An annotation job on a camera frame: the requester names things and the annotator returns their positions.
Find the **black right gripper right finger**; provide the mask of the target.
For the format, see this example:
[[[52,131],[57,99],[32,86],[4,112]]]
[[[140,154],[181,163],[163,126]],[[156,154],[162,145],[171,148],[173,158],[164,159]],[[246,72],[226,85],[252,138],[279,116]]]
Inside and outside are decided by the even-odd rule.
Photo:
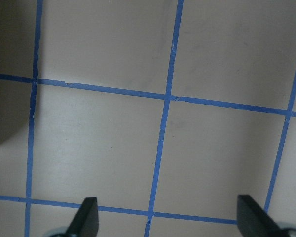
[[[237,197],[237,227],[243,237],[282,237],[280,227],[250,195]]]

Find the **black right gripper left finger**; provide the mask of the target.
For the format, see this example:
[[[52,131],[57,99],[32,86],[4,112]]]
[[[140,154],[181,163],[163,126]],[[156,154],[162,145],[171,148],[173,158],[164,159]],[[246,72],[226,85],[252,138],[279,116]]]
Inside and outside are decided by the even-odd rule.
[[[66,237],[96,237],[99,214],[96,197],[86,197],[65,232]]]

